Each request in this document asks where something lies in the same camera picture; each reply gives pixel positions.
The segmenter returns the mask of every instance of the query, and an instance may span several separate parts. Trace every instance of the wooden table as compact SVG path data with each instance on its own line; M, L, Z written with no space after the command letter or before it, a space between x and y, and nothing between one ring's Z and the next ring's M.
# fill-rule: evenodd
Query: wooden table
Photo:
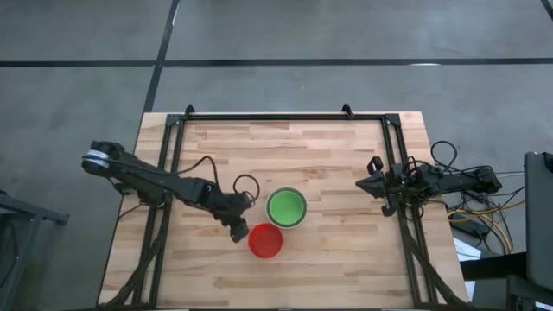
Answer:
M421 112L401 112L400 116L408 154L431 162ZM137 140L136 155L153 165L157 164L165 117L165 113L145 114ZM308 216L301 226L283 232L284 245L276 257L259 259L250 253L246 238L234 244L228 228L210 214L175 201L159 308L412 306L397 215L384 217L380 211L383 201L354 185L367 177L365 167L371 157L386 158L378 122L187 122L179 168L204 155L215 159L226 192L232 191L240 174L252 174L259 180L261 196L245 212L250 228L268 222L264 204L268 194L279 187L300 190L308 201ZM213 171L202 164L190 175L212 179ZM240 183L241 188L254 190L252 184ZM136 196L125 198L121 213L136 203ZM100 302L110 300L135 269L146 215L146 208L139 209L118 223ZM443 206L427 205L423 226L432 264L466 300ZM423 274L417 268L424 291ZM147 276L144 292L148 291Z

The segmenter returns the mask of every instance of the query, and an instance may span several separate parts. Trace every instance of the cable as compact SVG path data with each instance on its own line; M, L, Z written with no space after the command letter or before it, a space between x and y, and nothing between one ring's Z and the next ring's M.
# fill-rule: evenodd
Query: cable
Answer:
M6 274L6 276L4 277L2 282L0 282L0 289L4 286L6 281L8 281L8 278L10 277L11 272L13 271L14 267L16 266L16 262L19 259L19 250L18 250L18 247L17 247L16 228L14 227L14 224L12 224L11 222L8 222L8 227L11 230L11 240L12 240L12 244L13 244L13 248L14 248L14 261L11 263L11 266L10 266L10 269L8 270L8 273Z
M467 214L471 214L471 217L467 217L467 218L465 218L465 219L457 219L457 220L451 219L449 222L452 222L452 223L462 223L462 222L466 222L466 221L475 219L478 215L486 215L486 214L490 214L490 213L500 212L500 211L503 211L503 210L505 210L505 209L509 209L509 208L514 208L514 207L517 207L517 206L521 206L521 205L523 205L525 202L526 202L526 200L521 200L520 202L515 203L515 204L513 204L513 205L510 205L510 206L502 206L502 207L498 207L498 208L495 208L495 209L492 209L492 210L485 210L485 211L483 211L483 212L479 212L479 211L466 211L466 210L461 210L461 209L454 210L453 212L448 213L448 217L451 216L451 215L453 215L453 214L455 214L455 213L467 213Z
M417 169L416 167L416 164L419 163L419 164L425 164L425 165L428 165L428 166L432 166L430 163L426 162L426 161L422 161L422 160L415 160L415 158L413 156L410 156L410 158L413 158L412 161L409 161L407 162L407 164L405 164L403 167L402 167L402 171L407 174L407 175L410 175L410 173L412 173L410 170L409 171L405 171L406 168L408 168L411 164L415 164L415 169Z
M487 217L486 215L480 215L480 217L482 217L482 218L486 219L487 221L491 222L492 225L499 230L499 233L501 233L501 236L503 237L503 239L505 240L505 243L507 244L508 253L511 254L511 252L512 252L511 242L509 242L509 238L507 238L507 235L505 234L505 232L503 231L501 226L496 224L495 221L493 221L491 218Z
M138 203L137 206L134 206L134 207L132 207L131 209L128 209L128 210L124 211L124 213L122 213L121 215L119 215L118 221L121 220L121 218L122 218L124 215L126 215L126 214L128 214L128 213L130 213L130 212L132 212L132 211L134 211L134 210L136 210L136 209L139 208L140 206L144 206L144 204L143 204L142 202L141 202L141 203Z
M509 251L509 254L511 254L512 249L515 246L515 244L512 242L511 230L509 230L509 225L505 221L506 216L503 215L503 212L500 212L499 215L501 216L501 221L505 224L505 229L507 230L507 237L509 237L509 242L511 243L511 251Z
M486 223L486 221L484 221L484 219L478 217L478 220L482 222L482 224L484 224L487 228L488 228L488 233L491 232L493 233L493 235L498 239L499 243L501 244L501 249L503 250L503 255L506 255L507 254L507 251L505 249L505 244L503 243L503 240L499 237L499 234L493 230L493 226L492 225L488 225ZM490 245L487 243L487 240L485 238L482 239L484 241L484 245L486 246L486 248L490 251L490 252L494 252L492 251L492 248L490 247Z
M438 160L436 157L435 157L435 154L434 154L434 148L441 144L441 143L445 143L447 144L449 147L451 147L451 149L453 150L453 157L451 158L451 160L449 161L448 164L445 164L443 162L441 162L440 160ZM459 172L459 173L462 173L466 176L469 176L469 177L473 177L473 178L478 178L478 177L481 177L481 175L470 175L468 174L467 172L474 172L480 168L489 168L489 169L492 169L491 166L489 165L479 165L479 166L475 166L475 167L471 167L471 168L465 168L465 169L458 169L458 168L454 168L452 167L453 163L455 162L455 160L457 159L457 156L459 155L459 153L457 152L457 148L450 142L448 141L444 141L444 140L441 140L441 141L437 141L435 142L434 144L432 144L432 147L430 147L430 154L432 155L432 159L434 160L434 162L438 163L439 165L443 166L444 169L451 174L451 171L454 170L455 172ZM502 174L518 174L518 173L524 173L524 171L506 171L506 172L494 172L496 175L502 175Z
M520 187L519 189L511 192L511 193L508 193L508 194L488 194L487 196L503 196L503 195L513 195L513 194L518 194L521 190L523 190L524 188L526 188L526 186L524 187Z
M509 203L518 194L518 192L520 192L522 189L523 188L520 188L517 191L515 191L513 193L513 195L503 204L503 206L501 208L505 209L507 207L509 207L509 208L515 207L515 206L520 205L522 202L525 202L525 200L524 200L524 201L520 201L519 203L512 204L510 206L507 205L507 203ZM511 241L511 245L514 247L514 243L512 242L511 230L509 229L509 225L505 221L506 216L503 215L503 212L501 212L500 215L501 215L501 219L502 219L503 223L505 224L505 229L507 230L507 235L509 236L509 240Z
M473 201L474 199L467 200L467 198L461 194L461 203L457 204L456 206L449 206L447 209L449 210L457 210L462 209L468 202Z
M500 176L497 176L497 178L509 178L509 177L517 177L517 176L522 176L522 175L526 175L526 173L516 173L516 174L510 174L510 175L500 175Z
M413 206L409 206L409 209L411 210L411 213L415 213L415 210L413 210ZM422 219L424 216L423 206L422 205L417 206L416 210L417 210L417 213L419 213L418 218ZM409 217L407 217L407 213L405 214L405 218L409 221L413 221L413 219L410 219Z
M236 179L234 180L234 183L232 184L232 190L234 190L234 193L238 193L238 190L236 190L236 184L238 183L238 180L240 178L244 178L244 177L247 177L251 180L253 180L253 182L256 183L256 187L257 187L257 193L255 196L253 196L249 191L245 191L247 194L249 194L251 196L251 203L252 205L255 205L256 204L256 200L257 198L259 198L259 194L261 193L261 187L259 186L259 182L257 181L257 179L255 177L253 177L252 175L249 175L249 174L241 174L239 175L238 177L236 177Z
M442 200L428 200L428 199L426 199L426 201L427 201L427 202L442 203L442 204L446 207L446 209L449 209L448 203L446 203L446 202L444 202L444 201L442 201Z

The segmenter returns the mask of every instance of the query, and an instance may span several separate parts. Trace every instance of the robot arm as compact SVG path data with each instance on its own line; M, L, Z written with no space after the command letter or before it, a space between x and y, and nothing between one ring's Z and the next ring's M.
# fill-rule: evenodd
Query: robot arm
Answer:
M119 143L92 142L81 165L89 174L113 178L135 189L141 201L152 206L162 205L166 193L172 193L184 204L211 213L223 226L229 225L235 243L248 234L242 213L252 201L246 192L224 194L213 181L165 172L126 152Z
M401 164L393 164L387 173L379 156L374 156L367 166L370 177L357 181L360 187L374 198L385 198L384 216L391 216L400 203L420 203L440 194L460 191L493 194L502 188L493 169L478 167L471 171L445 173L440 168L426 162L406 171Z

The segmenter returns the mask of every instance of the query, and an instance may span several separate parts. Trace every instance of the concrete floor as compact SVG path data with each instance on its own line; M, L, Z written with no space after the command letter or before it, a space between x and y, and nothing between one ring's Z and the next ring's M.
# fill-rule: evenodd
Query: concrete floor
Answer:
M154 60L169 6L4 0L0 60ZM550 57L552 23L538 0L182 0L167 59ZM93 139L133 148L151 74L0 68L0 189L71 214L42 229L19 308L94 305L120 198L80 156ZM552 80L546 65L164 68L153 111L422 111L431 142L459 146L458 167L520 170L526 151L553 149ZM507 214L524 251L524 209Z

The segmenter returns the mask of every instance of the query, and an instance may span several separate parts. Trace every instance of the black cable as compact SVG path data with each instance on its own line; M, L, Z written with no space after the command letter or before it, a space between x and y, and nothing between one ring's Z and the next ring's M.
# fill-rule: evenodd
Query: black cable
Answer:
M501 210L501 206L498 206L495 201L490 198L488 195L485 195L484 198L483 198L484 202L486 203L486 206L488 207L487 210L497 210L496 213L499 213L499 215L501 216L501 220L497 223L497 224L500 224L502 222L505 221L505 212L503 212Z
M402 167L402 172L406 175L410 175L410 173L412 173L411 171L412 170L409 170L409 171L405 171L406 168L408 168L411 164L415 164L415 168L414 169L417 169L416 167L416 164L419 163L419 164L425 164L425 165L428 165L430 167L432 167L433 165L426 162L426 161L422 161L422 160L415 160L415 158L413 156L410 156L411 158L413 158L412 161L409 161L407 162L403 167Z
M511 172L494 172L495 174L521 174L526 173L526 171L511 171Z
M434 154L434 148L441 144L441 143L445 143L447 144L449 147L451 147L451 149L453 150L454 154L453 154L453 157L451 158L451 160L449 161L448 164L445 164L444 162L441 162L440 160L438 160L436 157L435 157L435 154ZM435 142L434 144L432 144L432 147L430 147L430 154L432 155L432 159L434 160L434 162L438 163L440 166L444 167L444 169L450 173L451 171L455 171L455 172L459 172L463 175L466 175L466 176L469 176L469 177L473 177L473 178L478 178L478 177L481 177L481 175L471 175L469 173L473 173L474 171L478 170L478 169L481 169L481 168L489 168L489 169L492 169L491 166L489 165L479 165L479 166L475 166L475 167L471 167L471 168L465 168L465 169L458 169L458 168L454 168L452 167L453 163L455 162L455 160L457 159L457 156L459 155L459 153L457 152L457 148L450 142L448 141L437 141ZM497 172L495 174L510 174L510 173L520 173L520 172Z
M467 198L461 194L461 203L455 205L455 206L449 206L447 207L448 210L456 210L456 209L463 209L463 207L470 201L473 201L474 199L471 198L470 200L467 200Z
M446 209L449 209L450 207L448 206L448 203L442 201L442 200L430 200L430 199L426 199L427 202L435 202L435 203L442 203Z
M511 230L509 230L509 225L505 221L505 215L503 215L503 211L500 211L499 215L501 216L501 221L503 222L503 224L505 225L505 229L507 230L507 237L509 237L509 243L511 243L512 249L511 251L509 251L509 253L512 253L512 250L514 250L515 248L515 244L512 242Z
M460 207L460 209L462 209L462 210L464 210L464 211L467 211L467 212L473 214L473 213L472 213L473 209L470 208L470 206L467 204L467 202L469 202L470 200L467 200L467 196L466 196L464 193L461 193L461 201L462 201L462 202L461 202L461 207ZM492 233L499 239L499 242L501 242L501 244L503 245L503 242L501 241L499 235L498 235L495 231L493 231L493 225L489 225L489 224L488 224L486 221L484 221L481 217L478 217L478 220L479 220L480 222L482 222L482 224L487 228L486 236L487 236L490 232L492 232ZM493 252L492 249L491 249L491 248L489 247L489 245L487 244L487 241L486 241L485 238L480 238L479 243L478 243L475 247L478 247L482 242L484 242L484 244L486 245L486 247L487 247L488 250L490 250L491 252Z
M484 224L487 228L488 228L488 234L489 232L493 233L493 235L499 240L499 243L501 244L501 248L503 249L503 255L506 255L507 254L507 250L505 248L505 243L503 243L503 240L501 239L501 237L499 236L499 234L493 229L493 225L489 225L486 221L484 221L484 219L482 219L481 217L478 217L478 219L482 222L482 224ZM491 251L491 252L494 252L492 251L492 249L490 248L490 245L488 245L487 241L484 239L484 245L486 246L486 248Z
M124 211L124 213L122 213L121 215L119 215L118 221L121 220L121 218L122 218L124 215L126 215L126 214L128 214L128 213L130 213L130 212L132 212L132 211L134 211L134 210L136 210L137 208L139 208L140 206L143 206L143 205L144 205L143 203L138 203L137 206L134 206L134 207L132 207L131 209Z
M458 252L458 251L457 251L457 254L462 255L462 256L466 256L466 257L472 257L472 258L478 258L478 259L480 259L480 256L468 255L468 254L461 253L461 252Z
M436 159L435 157L435 154L434 154L434 148L435 146L439 145L440 143L445 143L447 144L448 146L451 147L451 149L453 150L453 157L451 158L451 160L449 161L448 164L444 164L442 162L440 162L438 159ZM430 147L430 155L432 156L432 159L434 160L434 162L442 165L450 174L451 174L451 165L455 162L455 160L457 160L457 156L458 156L458 153L457 153L457 148L450 142L448 141L437 141L435 143L432 144L432 147Z
M412 206L409 206L409 209L411 210L411 213L414 213L414 212L415 212L415 210L413 210L413 207L412 207ZM422 206L422 205L418 205L417 208L416 208L416 210L417 210L417 212L418 212L418 211L421 211L421 212L418 212L418 213L419 213L419 214L418 214L418 218L419 218L419 219L422 219L423 216L424 216L424 208L423 208L423 206ZM407 213L405 214L405 218L406 218L407 220L409 220L409 221L413 221L413 219L410 219L409 217L407 217Z
M508 193L508 194L488 194L487 196L503 196L503 195L512 195L512 194L518 194L520 191L522 191L524 188L526 188L526 186L524 187L520 187L519 189L511 192L511 193Z
M8 281L8 278L10 277L11 272L13 271L14 267L16 266L16 262L19 258L19 250L18 250L18 247L17 247L16 228L14 227L14 224L12 224L10 221L8 221L8 227L11 230L11 240L12 240L12 244L13 244L13 248L14 248L14 261L11 263L11 266L10 266L10 269L8 270L8 273L6 274L6 276L4 277L2 282L0 282L0 289L4 286L6 281Z
M257 179L255 177L253 177L252 175L249 175L249 174L241 174L239 175L238 177L236 177L236 179L234 180L234 183L232 184L232 190L234 190L234 193L238 193L238 190L236 190L236 184L238 183L238 180L240 180L240 178L249 178L251 180L253 180L253 182L256 183L256 187L257 187L257 193L255 196L251 195L249 191L245 191L247 194L249 194L251 196L251 201L252 203L255 205L255 202L257 200L257 198L259 198L259 194L261 193L261 187L259 186L259 182L257 181Z
M499 210L501 208L504 208L505 206L507 206L507 204L509 204L509 202L514 199L515 196L517 196L517 194L522 190L523 188L520 188L518 189L517 191L514 192L514 194L509 198L507 199L507 201L505 203L503 203L503 205L499 208ZM507 222L505 221L505 217L503 216L503 214L501 213L501 218L503 219L503 222L505 223L505 229L507 230L507 236L509 237L509 241L511 242L511 246L512 248L514 249L514 243L512 242L512 236L511 236L511 230L509 229L509 225L507 224Z

